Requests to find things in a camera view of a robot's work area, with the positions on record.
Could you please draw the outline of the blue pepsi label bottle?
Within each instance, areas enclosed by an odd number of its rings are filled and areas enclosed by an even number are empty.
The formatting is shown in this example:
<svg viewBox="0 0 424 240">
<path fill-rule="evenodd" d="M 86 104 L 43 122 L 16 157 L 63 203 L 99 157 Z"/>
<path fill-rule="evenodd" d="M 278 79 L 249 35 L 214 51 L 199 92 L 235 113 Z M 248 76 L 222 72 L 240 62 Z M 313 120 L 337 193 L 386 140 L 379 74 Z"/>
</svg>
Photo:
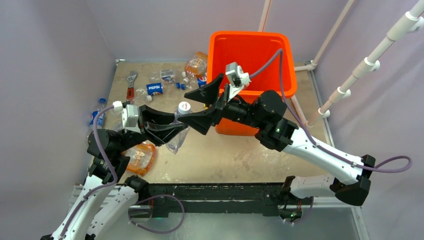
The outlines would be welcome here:
<svg viewBox="0 0 424 240">
<path fill-rule="evenodd" d="M 146 84 L 145 87 L 138 88 L 136 92 L 141 94 L 141 98 L 149 103 L 154 100 L 155 96 L 173 94 L 178 89 L 181 89 L 181 84 L 179 82 L 155 82 Z"/>
</svg>

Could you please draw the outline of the orange plastic bin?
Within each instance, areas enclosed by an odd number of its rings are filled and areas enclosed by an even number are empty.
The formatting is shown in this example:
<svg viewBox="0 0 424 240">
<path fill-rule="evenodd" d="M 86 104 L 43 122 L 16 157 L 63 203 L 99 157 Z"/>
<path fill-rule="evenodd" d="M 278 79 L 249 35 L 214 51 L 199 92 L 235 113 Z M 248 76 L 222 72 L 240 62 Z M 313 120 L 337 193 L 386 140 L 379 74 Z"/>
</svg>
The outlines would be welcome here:
<svg viewBox="0 0 424 240">
<path fill-rule="evenodd" d="M 267 90 L 280 93 L 284 90 L 286 98 L 297 91 L 294 60 L 289 39 L 274 32 L 256 31 L 217 31 L 210 36 L 207 62 L 207 82 L 211 82 L 220 73 L 225 73 L 226 65 L 236 62 L 244 72 L 255 73 L 276 53 L 282 49 L 283 60 L 276 58 L 261 73 L 251 79 L 247 88 L 239 95 L 247 102 L 255 99 Z"/>
</svg>

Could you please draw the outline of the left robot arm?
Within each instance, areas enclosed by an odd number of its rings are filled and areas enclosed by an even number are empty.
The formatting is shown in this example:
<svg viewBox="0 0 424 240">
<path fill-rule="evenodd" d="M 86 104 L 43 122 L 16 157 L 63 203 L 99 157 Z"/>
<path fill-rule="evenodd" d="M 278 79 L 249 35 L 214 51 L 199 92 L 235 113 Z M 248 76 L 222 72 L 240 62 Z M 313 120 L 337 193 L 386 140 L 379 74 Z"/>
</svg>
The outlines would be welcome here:
<svg viewBox="0 0 424 240">
<path fill-rule="evenodd" d="M 95 128 L 91 132 L 87 152 L 93 156 L 93 163 L 82 190 L 59 227 L 44 236 L 46 240 L 99 240 L 131 206 L 168 198 L 164 193 L 152 193 L 149 183 L 136 175 L 118 186 L 130 162 L 124 153 L 145 141 L 162 146 L 186 130 L 187 125 L 174 123 L 171 113 L 145 105 L 115 101 L 100 113 L 109 110 L 122 113 L 123 129 Z"/>
</svg>

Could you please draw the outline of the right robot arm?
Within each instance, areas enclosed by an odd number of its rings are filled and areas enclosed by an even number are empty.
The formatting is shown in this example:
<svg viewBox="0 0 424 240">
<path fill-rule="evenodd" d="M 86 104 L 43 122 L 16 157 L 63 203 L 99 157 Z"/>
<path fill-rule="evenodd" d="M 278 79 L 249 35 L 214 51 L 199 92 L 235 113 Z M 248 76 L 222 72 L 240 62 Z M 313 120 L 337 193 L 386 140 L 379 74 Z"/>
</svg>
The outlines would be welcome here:
<svg viewBox="0 0 424 240">
<path fill-rule="evenodd" d="M 219 74 L 212 82 L 185 93 L 186 99 L 206 104 L 207 109 L 183 116 L 183 123 L 203 135 L 223 119 L 256 128 L 255 138 L 267 149 L 299 157 L 327 172 L 323 176 L 287 177 L 280 196 L 288 204 L 333 196 L 345 204 L 363 205 L 371 188 L 374 157 L 351 155 L 309 137 L 284 117 L 288 106 L 274 90 L 264 91 L 253 101 L 245 101 L 240 95 L 231 97 L 229 84 L 220 90 L 223 78 Z"/>
</svg>

